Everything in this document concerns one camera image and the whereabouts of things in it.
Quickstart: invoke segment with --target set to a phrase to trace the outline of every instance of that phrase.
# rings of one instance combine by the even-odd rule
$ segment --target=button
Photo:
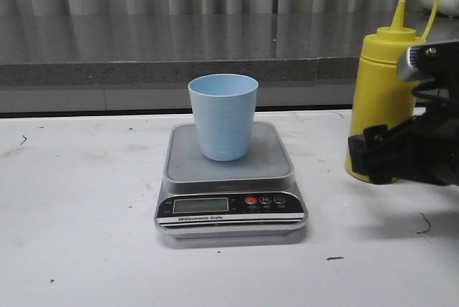
[[[269,203],[271,203],[271,198],[270,197],[266,197],[266,196],[262,196],[262,197],[260,197],[260,203],[269,204]]]
[[[276,203],[276,204],[284,204],[285,203],[285,197],[282,197],[282,196],[274,197],[274,203]]]
[[[253,196],[249,196],[249,197],[245,198],[245,202],[247,204],[255,204],[255,203],[257,203],[257,198],[253,197]]]

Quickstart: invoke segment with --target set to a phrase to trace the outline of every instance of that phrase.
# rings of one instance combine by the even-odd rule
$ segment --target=cup rim
[[[204,78],[207,78],[207,77],[214,77],[214,76],[220,76],[220,75],[234,75],[234,76],[238,76],[238,77],[244,77],[248,80],[251,80],[251,81],[254,81],[255,84],[254,84],[254,88],[250,89],[250,90],[247,90],[243,93],[235,93],[235,94],[219,94],[219,95],[216,95],[216,94],[208,94],[208,93],[201,93],[201,92],[197,92],[196,90],[194,90],[193,88],[191,88],[191,84],[193,82],[196,82],[197,80],[201,80],[201,79],[204,79]],[[212,96],[212,97],[216,97],[216,98],[225,98],[225,97],[235,97],[235,96],[238,96],[238,95],[246,95],[246,94],[250,94],[252,93],[253,91],[257,90],[258,89],[258,81],[256,79],[254,79],[253,77],[250,77],[250,76],[247,76],[247,75],[242,75],[242,74],[236,74],[236,73],[233,73],[233,72],[222,72],[222,73],[218,73],[218,74],[208,74],[208,75],[204,75],[204,76],[200,76],[200,77],[197,77],[195,79],[193,79],[192,81],[188,82],[188,90],[189,91],[192,91],[193,93],[196,93],[198,95],[206,95],[206,96]]]

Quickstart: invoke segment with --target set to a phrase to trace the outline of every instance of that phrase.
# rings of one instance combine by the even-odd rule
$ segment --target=red button
[[[256,198],[256,197],[250,196],[250,197],[247,197],[247,198],[245,199],[245,202],[246,202],[247,204],[255,204],[255,203],[257,203],[257,198]]]

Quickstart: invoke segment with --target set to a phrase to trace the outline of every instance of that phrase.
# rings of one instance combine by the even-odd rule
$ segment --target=gray countertop
[[[427,19],[408,14],[405,24],[422,34]],[[2,17],[0,92],[77,88],[105,98],[183,89],[215,72],[253,76],[261,88],[353,85],[364,36],[391,20],[391,12]],[[429,40],[457,38],[458,20],[438,16]]]

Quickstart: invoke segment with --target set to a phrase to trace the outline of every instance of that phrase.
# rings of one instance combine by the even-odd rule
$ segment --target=lcd display
[[[228,198],[176,199],[174,214],[186,212],[227,212]]]

